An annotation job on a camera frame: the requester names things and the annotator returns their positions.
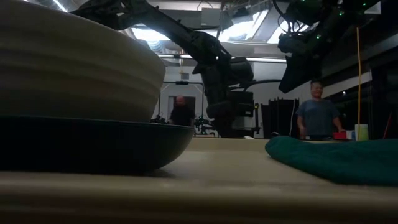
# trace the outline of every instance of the dark plate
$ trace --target dark plate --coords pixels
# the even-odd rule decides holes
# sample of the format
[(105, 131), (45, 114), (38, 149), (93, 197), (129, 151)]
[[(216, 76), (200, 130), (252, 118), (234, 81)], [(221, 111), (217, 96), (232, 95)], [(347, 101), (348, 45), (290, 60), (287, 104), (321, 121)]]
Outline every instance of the dark plate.
[(0, 170), (137, 174), (175, 160), (193, 129), (150, 123), (0, 116)]

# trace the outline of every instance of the wooden table surface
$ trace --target wooden table surface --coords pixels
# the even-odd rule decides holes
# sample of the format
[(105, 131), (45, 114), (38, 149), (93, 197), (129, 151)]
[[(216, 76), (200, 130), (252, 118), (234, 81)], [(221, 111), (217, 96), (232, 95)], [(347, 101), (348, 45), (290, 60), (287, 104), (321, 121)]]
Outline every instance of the wooden table surface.
[(193, 139), (146, 177), (0, 172), (1, 223), (380, 223), (398, 190), (340, 186), (280, 164), (266, 141)]

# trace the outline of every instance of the ceiling light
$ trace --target ceiling light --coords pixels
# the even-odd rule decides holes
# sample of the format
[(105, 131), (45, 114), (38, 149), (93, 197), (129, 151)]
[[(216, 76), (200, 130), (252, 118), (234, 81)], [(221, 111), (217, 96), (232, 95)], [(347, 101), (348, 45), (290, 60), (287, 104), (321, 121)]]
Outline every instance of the ceiling light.
[(57, 4), (57, 6), (58, 6), (62, 11), (68, 12), (67, 9), (65, 9), (65, 7), (64, 7), (60, 2), (58, 2), (58, 0), (53, 0), (53, 1)]
[[(267, 41), (268, 44), (278, 44), (279, 43), (279, 36), (284, 32), (284, 30), (288, 30), (289, 26), (287, 25), (287, 22), (284, 21), (280, 27), (278, 27), (275, 32), (273, 33), (273, 35), (271, 36), (271, 38)], [(308, 29), (307, 25), (304, 25), (301, 30), (306, 30)]]
[(248, 62), (286, 63), (286, 59), (277, 58), (246, 58)]
[(192, 59), (191, 55), (180, 55), (181, 59)]
[(165, 35), (160, 34), (152, 29), (131, 28), (137, 39), (145, 41), (170, 40)]
[(148, 1), (149, 4), (162, 10), (184, 10), (184, 11), (201, 11), (203, 8), (214, 8), (219, 9), (221, 2), (209, 1), (211, 6), (207, 2), (200, 1), (161, 1), (161, 0), (151, 0)]
[(157, 56), (160, 58), (174, 58), (174, 55), (169, 54), (158, 54)]
[[(158, 54), (160, 58), (180, 58), (180, 59), (192, 59), (191, 55), (173, 55), (173, 54)], [(286, 63), (285, 59), (278, 58), (246, 58), (248, 62), (268, 62), (268, 63)]]
[(252, 27), (252, 25), (253, 21), (240, 22), (238, 24), (234, 24), (233, 26), (224, 30), (221, 33), (219, 41), (228, 41), (230, 37), (240, 37), (242, 35), (245, 35)]
[(253, 20), (255, 21), (253, 26), (251, 27), (251, 30), (249, 30), (248, 34), (246, 35), (246, 40), (251, 39), (254, 37), (254, 35), (257, 33), (257, 31), (259, 30), (262, 22), (264, 21), (264, 19), (266, 18), (267, 14), (268, 14), (268, 10), (264, 10), (261, 12), (257, 12), (253, 15)]
[(241, 17), (245, 17), (245, 16), (250, 16), (249, 11), (245, 8), (242, 7), (240, 9), (238, 9), (233, 15), (232, 18), (233, 19), (237, 19), (237, 18), (241, 18)]

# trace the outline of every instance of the person in dark clothing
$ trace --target person in dark clothing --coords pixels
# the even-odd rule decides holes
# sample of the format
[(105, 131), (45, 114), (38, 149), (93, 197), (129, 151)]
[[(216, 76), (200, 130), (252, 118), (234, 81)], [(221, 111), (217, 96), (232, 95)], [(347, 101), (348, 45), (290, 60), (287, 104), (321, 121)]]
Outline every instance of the person in dark clothing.
[(185, 98), (178, 96), (175, 98), (175, 106), (170, 116), (169, 122), (174, 125), (191, 126), (195, 113), (185, 104)]
[(330, 138), (333, 125), (339, 132), (344, 131), (339, 112), (333, 103), (322, 98), (323, 86), (319, 81), (311, 81), (312, 99), (302, 103), (297, 110), (297, 125), (302, 139), (307, 136), (311, 140)]

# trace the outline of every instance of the green cloth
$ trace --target green cloth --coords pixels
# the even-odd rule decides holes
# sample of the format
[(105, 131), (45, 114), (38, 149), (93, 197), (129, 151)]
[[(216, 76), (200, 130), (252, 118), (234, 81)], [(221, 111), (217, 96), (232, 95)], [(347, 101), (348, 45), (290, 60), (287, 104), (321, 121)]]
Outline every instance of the green cloth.
[(281, 136), (271, 139), (266, 151), (337, 184), (398, 186), (398, 139), (314, 144)]

